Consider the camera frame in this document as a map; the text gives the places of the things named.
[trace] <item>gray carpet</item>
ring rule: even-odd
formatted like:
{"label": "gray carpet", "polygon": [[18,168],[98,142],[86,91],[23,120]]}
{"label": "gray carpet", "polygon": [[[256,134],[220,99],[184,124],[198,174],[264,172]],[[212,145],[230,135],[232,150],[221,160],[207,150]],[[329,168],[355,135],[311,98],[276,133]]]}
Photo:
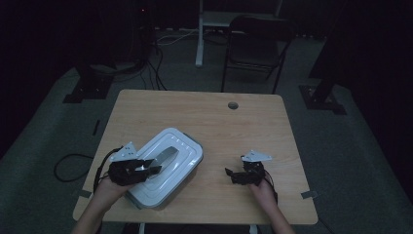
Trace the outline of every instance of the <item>gray carpet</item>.
{"label": "gray carpet", "polygon": [[[222,41],[219,37],[209,39]],[[322,45],[321,41],[297,38],[288,51],[277,89],[286,106],[307,180],[319,194],[314,202],[320,221],[293,227],[297,233],[413,233],[412,204],[394,178],[350,92],[342,87],[333,91],[348,115],[308,110],[301,98],[299,85],[319,82],[308,79],[308,75]],[[224,47],[206,43],[204,66],[197,68],[196,46],[197,41],[191,38],[161,46],[164,59],[160,77],[169,90],[219,92]],[[159,59],[155,54],[151,57],[154,65]],[[154,77],[154,72],[149,73],[149,69],[140,75],[118,76],[107,99],[79,104],[62,103],[79,79],[74,69],[56,81],[0,162],[0,233],[70,232],[75,224],[72,212],[85,178],[60,182],[54,177],[55,163],[70,153],[94,156],[117,94],[123,89],[152,89],[150,76]],[[265,74],[230,71],[226,92],[268,94],[273,78],[265,81]],[[97,120],[101,124],[94,134]],[[91,162],[87,158],[71,158],[60,165],[58,172],[64,177],[77,176]],[[105,222],[103,233],[120,233],[122,226],[123,223]]]}

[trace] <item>container lid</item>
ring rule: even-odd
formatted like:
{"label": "container lid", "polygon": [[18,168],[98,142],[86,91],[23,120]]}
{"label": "container lid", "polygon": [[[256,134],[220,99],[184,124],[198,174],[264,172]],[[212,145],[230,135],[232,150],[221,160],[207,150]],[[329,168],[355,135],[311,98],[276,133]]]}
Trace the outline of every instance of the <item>container lid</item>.
{"label": "container lid", "polygon": [[161,131],[145,144],[136,155],[138,159],[155,159],[169,147],[176,148],[169,159],[163,160],[161,172],[131,188],[127,196],[139,208],[161,205],[168,195],[198,166],[203,159],[201,146],[175,128]]}

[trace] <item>desk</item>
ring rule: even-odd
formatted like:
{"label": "desk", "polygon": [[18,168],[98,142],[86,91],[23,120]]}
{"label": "desk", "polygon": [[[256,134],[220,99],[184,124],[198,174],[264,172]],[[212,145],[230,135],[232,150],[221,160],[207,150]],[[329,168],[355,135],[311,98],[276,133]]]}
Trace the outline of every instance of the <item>desk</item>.
{"label": "desk", "polygon": [[[235,101],[238,109],[230,109]],[[106,221],[265,224],[246,186],[233,184],[224,168],[242,172],[241,155],[254,149],[273,156],[263,162],[279,193],[280,209],[292,224],[318,221],[288,117],[279,96],[124,90],[118,96],[83,187],[93,191],[94,174],[113,148],[132,141],[140,148],[160,131],[175,127],[196,139],[204,159],[193,178],[162,210],[139,210],[121,198]],[[78,219],[89,199],[79,197]]]}
{"label": "desk", "polygon": [[276,1],[275,11],[273,14],[249,14],[249,13],[229,13],[229,12],[212,12],[204,11],[204,0],[200,0],[199,13],[199,34],[197,56],[195,58],[195,65],[201,67],[203,65],[204,56],[204,26],[219,26],[228,27],[230,22],[239,15],[254,15],[260,18],[277,18],[280,14],[282,0]]}

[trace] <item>human hand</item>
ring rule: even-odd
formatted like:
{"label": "human hand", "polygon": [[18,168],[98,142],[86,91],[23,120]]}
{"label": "human hand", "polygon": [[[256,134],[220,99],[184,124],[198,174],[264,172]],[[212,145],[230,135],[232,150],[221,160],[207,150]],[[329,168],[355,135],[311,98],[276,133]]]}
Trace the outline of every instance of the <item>human hand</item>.
{"label": "human hand", "polygon": [[99,212],[107,212],[132,187],[134,184],[120,186],[112,182],[109,177],[103,178],[92,197],[91,206],[98,209]]}
{"label": "human hand", "polygon": [[265,180],[262,179],[258,185],[248,184],[249,190],[255,197],[255,200],[258,202],[260,207],[264,210],[267,215],[271,215],[274,210],[278,209],[277,201],[275,198],[275,191],[273,187]]}

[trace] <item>small white object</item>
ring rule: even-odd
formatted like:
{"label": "small white object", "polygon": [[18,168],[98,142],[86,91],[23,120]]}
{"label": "small white object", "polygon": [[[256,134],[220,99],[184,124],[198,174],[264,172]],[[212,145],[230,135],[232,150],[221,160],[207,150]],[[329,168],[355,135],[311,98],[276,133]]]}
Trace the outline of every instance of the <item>small white object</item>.
{"label": "small white object", "polygon": [[262,161],[269,161],[272,160],[273,157],[270,155],[250,150],[245,156],[241,157],[244,162],[254,163],[254,162],[262,162]]}

